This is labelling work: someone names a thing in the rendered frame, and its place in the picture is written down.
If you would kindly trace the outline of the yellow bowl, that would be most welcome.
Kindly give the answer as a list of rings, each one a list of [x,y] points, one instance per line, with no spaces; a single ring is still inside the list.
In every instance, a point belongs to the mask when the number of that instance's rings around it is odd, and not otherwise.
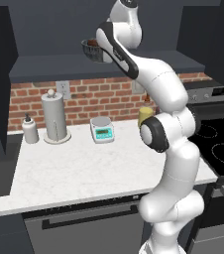
[[[147,118],[154,115],[154,109],[151,107],[141,107],[138,116],[138,126],[141,126],[142,122]]]

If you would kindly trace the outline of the dark open upper cabinet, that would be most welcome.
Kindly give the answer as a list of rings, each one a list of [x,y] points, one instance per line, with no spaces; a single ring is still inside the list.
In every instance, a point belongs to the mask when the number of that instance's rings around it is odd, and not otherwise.
[[[8,3],[18,58],[12,82],[119,77],[113,63],[94,63],[81,41],[95,36],[116,0],[10,0]],[[137,0],[143,30],[133,53],[165,61],[178,73],[200,72],[204,65],[176,49],[182,8],[196,0]]]

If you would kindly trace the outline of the dark lower cabinet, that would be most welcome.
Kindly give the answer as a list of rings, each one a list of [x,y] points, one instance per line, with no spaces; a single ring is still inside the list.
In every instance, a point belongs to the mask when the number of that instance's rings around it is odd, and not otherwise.
[[[0,254],[35,254],[21,214],[0,216]]]

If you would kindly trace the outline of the teal and white kitchen scale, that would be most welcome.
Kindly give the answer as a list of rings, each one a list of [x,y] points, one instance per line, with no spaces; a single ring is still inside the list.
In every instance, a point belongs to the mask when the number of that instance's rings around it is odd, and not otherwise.
[[[107,116],[90,119],[90,131],[96,144],[111,143],[114,141],[114,126]]]

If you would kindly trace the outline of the grey paper towel roll holder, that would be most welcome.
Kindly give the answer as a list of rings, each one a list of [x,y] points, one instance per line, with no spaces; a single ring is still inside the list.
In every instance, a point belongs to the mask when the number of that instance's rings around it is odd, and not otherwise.
[[[44,136],[45,141],[53,145],[68,141],[71,134],[66,128],[62,94],[49,89],[42,96],[42,104],[47,128]]]

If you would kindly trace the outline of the white soap dispenser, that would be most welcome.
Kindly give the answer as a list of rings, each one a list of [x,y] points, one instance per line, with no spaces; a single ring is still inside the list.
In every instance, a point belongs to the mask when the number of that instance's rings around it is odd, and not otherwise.
[[[35,144],[39,141],[37,124],[35,120],[31,118],[28,113],[25,113],[25,118],[23,120],[22,128],[24,131],[25,141],[28,144]]]

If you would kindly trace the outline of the grey dishwasher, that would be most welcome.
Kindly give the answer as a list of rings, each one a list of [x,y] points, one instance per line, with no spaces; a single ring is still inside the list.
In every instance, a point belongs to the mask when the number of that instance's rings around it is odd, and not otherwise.
[[[35,254],[138,254],[151,233],[127,195],[25,212]]]

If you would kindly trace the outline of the black stove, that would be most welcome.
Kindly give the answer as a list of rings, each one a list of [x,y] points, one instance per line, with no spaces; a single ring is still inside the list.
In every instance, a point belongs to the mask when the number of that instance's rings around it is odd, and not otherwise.
[[[205,80],[187,83],[185,88],[201,120],[190,141],[217,179],[195,187],[204,198],[204,212],[183,228],[181,240],[187,254],[224,254],[224,197],[212,196],[224,185],[224,85]]]

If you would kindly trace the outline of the white wall outlet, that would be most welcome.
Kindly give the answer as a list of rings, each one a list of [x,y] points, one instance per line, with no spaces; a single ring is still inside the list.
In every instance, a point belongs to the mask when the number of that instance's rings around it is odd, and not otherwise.
[[[142,88],[142,86],[137,83],[135,80],[132,81],[132,93],[133,94],[142,94],[145,90]]]
[[[64,99],[70,99],[70,87],[68,80],[60,80],[56,82],[56,91],[62,94]]]

